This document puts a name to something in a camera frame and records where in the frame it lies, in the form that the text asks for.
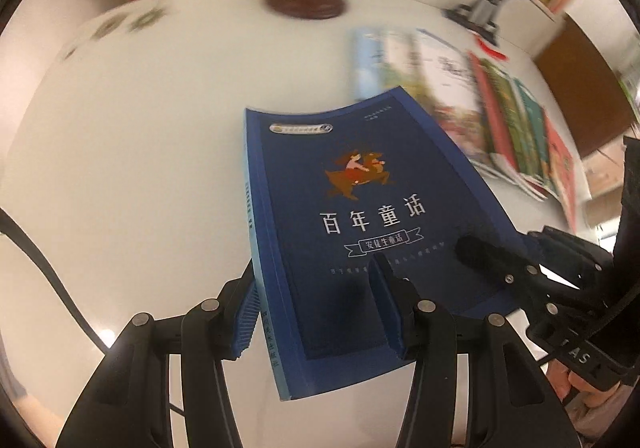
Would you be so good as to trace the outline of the light blue cover book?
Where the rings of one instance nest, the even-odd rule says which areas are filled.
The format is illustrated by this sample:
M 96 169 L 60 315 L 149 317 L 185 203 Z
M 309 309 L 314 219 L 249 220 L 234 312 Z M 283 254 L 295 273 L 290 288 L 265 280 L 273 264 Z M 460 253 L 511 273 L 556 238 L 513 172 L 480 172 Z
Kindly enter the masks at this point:
M 402 87 L 419 100 L 413 35 L 408 31 L 360 26 L 352 31 L 352 93 L 356 101 Z

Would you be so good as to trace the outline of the brown wooden cabinet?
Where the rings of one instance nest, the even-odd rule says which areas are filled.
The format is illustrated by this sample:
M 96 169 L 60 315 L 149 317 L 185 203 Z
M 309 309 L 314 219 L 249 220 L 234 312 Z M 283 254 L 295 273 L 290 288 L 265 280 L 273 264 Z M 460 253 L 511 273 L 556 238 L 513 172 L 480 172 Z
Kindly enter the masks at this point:
M 535 58 L 574 139 L 590 156 L 637 122 L 612 68 L 577 22 L 566 15 L 562 29 Z

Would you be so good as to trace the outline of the red cover book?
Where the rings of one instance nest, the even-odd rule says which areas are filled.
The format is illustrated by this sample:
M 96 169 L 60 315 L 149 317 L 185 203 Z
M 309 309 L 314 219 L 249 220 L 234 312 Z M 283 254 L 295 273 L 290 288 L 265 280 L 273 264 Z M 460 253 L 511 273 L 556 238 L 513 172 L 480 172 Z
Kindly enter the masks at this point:
M 548 114 L 544 115 L 547 146 L 549 153 L 550 178 L 555 193 L 562 205 L 562 209 L 571 232 L 577 231 L 577 202 L 574 174 L 574 160 L 554 128 Z

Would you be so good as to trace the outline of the white rabbit slope book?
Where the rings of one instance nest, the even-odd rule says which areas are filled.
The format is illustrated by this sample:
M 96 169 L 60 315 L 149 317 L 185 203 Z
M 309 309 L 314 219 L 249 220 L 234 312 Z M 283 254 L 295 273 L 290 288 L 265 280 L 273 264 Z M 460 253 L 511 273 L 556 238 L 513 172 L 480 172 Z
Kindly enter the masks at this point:
M 468 58 L 457 47 L 422 29 L 414 32 L 413 41 L 428 112 L 477 168 L 495 173 Z

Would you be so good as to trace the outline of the dark blue fairy tale book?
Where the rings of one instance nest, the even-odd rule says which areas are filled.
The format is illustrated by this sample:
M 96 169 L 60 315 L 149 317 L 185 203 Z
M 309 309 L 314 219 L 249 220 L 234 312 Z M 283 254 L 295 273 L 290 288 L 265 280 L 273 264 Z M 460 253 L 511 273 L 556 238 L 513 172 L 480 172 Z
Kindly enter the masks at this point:
M 328 112 L 245 113 L 250 247 L 278 393 L 294 400 L 400 366 L 369 283 L 375 255 L 452 314 L 510 314 L 458 260 L 467 234 L 522 252 L 503 207 L 405 90 Z

